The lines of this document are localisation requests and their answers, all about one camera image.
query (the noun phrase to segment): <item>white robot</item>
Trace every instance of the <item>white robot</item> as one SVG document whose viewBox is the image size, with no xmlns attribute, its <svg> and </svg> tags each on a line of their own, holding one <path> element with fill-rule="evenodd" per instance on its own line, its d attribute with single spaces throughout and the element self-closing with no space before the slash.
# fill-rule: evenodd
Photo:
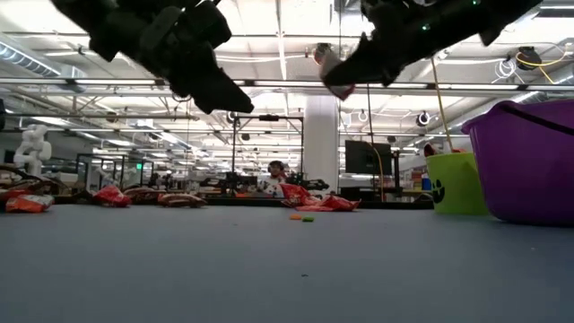
<svg viewBox="0 0 574 323">
<path fill-rule="evenodd" d="M 44 141 L 47 131 L 46 126 L 29 125 L 22 133 L 22 143 L 14 154 L 14 164 L 17 168 L 28 164 L 27 171 L 30 175 L 41 175 L 42 161 L 47 161 L 52 157 L 52 145 Z"/>
</svg>

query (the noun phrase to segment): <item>orange chip bag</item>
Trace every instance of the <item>orange chip bag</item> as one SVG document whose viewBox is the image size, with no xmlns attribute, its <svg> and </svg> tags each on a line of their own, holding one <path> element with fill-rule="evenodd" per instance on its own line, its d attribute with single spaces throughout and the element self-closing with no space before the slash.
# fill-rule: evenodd
<svg viewBox="0 0 574 323">
<path fill-rule="evenodd" d="M 52 196 L 21 195 L 6 202 L 6 212 L 42 213 L 53 204 Z"/>
</svg>

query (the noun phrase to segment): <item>lime green container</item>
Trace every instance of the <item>lime green container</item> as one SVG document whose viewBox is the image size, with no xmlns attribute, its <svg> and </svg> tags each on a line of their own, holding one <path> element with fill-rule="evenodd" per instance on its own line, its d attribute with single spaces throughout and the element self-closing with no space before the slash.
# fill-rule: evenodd
<svg viewBox="0 0 574 323">
<path fill-rule="evenodd" d="M 434 210 L 438 214 L 488 214 L 473 153 L 427 158 Z"/>
</svg>

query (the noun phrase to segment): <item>black monitor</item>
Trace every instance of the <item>black monitor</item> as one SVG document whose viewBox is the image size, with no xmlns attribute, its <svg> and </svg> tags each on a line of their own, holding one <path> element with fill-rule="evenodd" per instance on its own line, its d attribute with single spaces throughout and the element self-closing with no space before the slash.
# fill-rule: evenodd
<svg viewBox="0 0 574 323">
<path fill-rule="evenodd" d="M 374 144 L 361 141 L 347 140 L 344 142 L 345 172 L 354 174 L 379 174 L 378 156 L 380 155 L 383 166 L 383 175 L 393 175 L 390 144 Z"/>
</svg>

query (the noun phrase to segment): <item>bucket handle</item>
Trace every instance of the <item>bucket handle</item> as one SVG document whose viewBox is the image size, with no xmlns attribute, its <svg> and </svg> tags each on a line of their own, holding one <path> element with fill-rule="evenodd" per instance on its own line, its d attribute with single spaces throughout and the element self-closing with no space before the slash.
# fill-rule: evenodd
<svg viewBox="0 0 574 323">
<path fill-rule="evenodd" d="M 502 105 L 500 107 L 500 109 L 502 109 L 504 112 L 507 112 L 511 115 L 522 118 L 526 121 L 536 123 L 537 125 L 540 125 L 542 127 L 547 127 L 551 130 L 558 131 L 558 132 L 561 132 L 561 133 L 566 134 L 566 135 L 574 135 L 574 129 L 571 127 L 559 125 L 559 124 L 554 123 L 552 121 L 548 121 L 546 119 L 543 119 L 543 118 L 540 118 L 537 116 L 533 116 L 530 113 L 526 113 L 525 111 L 521 111 L 521 110 L 516 109 L 514 107 L 510 107 L 509 105 Z"/>
</svg>

